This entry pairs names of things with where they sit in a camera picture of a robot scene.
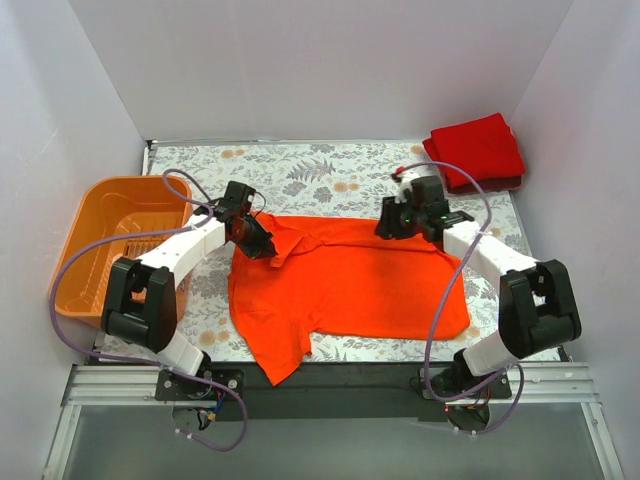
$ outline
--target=red towel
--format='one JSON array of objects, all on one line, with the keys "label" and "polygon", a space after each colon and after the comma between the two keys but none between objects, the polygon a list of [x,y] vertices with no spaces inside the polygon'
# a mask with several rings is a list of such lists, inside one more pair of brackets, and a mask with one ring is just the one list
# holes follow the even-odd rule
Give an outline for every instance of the red towel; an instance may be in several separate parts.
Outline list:
[{"label": "red towel", "polygon": [[[422,144],[432,160],[462,168],[487,190],[517,188],[525,173],[516,139],[499,113],[433,130]],[[460,173],[445,167],[440,173],[450,192],[473,191]]]}]

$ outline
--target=orange t-shirt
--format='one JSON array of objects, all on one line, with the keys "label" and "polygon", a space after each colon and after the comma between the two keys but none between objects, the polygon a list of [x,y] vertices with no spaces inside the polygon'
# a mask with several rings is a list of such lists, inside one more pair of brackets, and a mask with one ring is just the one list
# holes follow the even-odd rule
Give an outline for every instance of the orange t-shirt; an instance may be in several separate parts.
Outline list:
[{"label": "orange t-shirt", "polygon": [[[323,217],[258,219],[278,255],[250,260],[236,249],[229,275],[231,317],[272,384],[311,351],[309,334],[427,338],[457,259],[421,236],[383,240],[374,220]],[[462,278],[435,338],[469,326]]]}]

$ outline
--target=white wall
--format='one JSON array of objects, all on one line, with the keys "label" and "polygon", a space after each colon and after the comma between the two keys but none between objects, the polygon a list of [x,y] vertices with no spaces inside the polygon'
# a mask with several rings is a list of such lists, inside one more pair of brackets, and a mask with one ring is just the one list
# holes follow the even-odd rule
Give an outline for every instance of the white wall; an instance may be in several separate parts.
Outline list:
[{"label": "white wall", "polygon": [[0,478],[40,478],[77,360],[49,282],[82,194],[144,144],[66,0],[0,0],[0,32]]},{"label": "white wall", "polygon": [[640,2],[575,2],[511,120],[534,254],[564,261],[627,478],[640,478]]},{"label": "white wall", "polygon": [[508,117],[571,0],[71,4],[145,139],[322,139]]}]

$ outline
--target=floral patterned surface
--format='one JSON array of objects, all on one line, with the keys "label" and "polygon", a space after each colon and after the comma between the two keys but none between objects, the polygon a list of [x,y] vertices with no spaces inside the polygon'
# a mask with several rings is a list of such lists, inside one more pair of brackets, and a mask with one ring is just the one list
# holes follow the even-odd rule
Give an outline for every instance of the floral patterned surface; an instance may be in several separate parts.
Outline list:
[{"label": "floral patterned surface", "polygon": [[[181,168],[198,179],[212,198],[224,192],[231,179],[255,187],[267,199],[265,211],[277,215],[377,218],[380,199],[395,194],[389,173],[399,165],[428,160],[421,145],[412,143],[284,144],[160,147],[148,174]],[[194,196],[201,199],[200,193]],[[529,254],[507,192],[489,194],[493,211],[491,232],[507,245]],[[450,196],[451,209],[464,210],[478,221],[486,217],[477,195]],[[193,270],[187,311],[179,329],[213,360],[252,361],[244,339],[229,315],[227,275],[233,245],[211,254]],[[497,328],[495,289],[475,271],[464,271],[471,326],[454,340],[434,343],[432,358],[450,360],[453,354]],[[424,341],[311,335],[311,361],[418,361]],[[146,357],[133,345],[106,336],[102,351]],[[555,350],[537,360],[559,360]]]}]

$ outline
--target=orange plastic basket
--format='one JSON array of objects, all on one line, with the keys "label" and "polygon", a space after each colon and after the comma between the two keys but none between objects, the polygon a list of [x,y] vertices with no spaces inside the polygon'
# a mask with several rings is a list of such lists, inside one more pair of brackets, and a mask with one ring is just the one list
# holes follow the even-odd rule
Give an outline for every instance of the orange plastic basket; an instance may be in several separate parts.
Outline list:
[{"label": "orange plastic basket", "polygon": [[[191,189],[177,177],[171,186],[190,197]],[[191,204],[173,195],[161,176],[114,177],[94,185],[82,199],[62,251],[54,278],[71,255],[96,240],[134,232],[152,232],[183,226]],[[100,328],[100,317],[113,262],[136,258],[160,245],[167,236],[120,240],[90,250],[64,275],[56,296],[56,311]],[[190,277],[176,291],[178,319],[187,303]]]}]

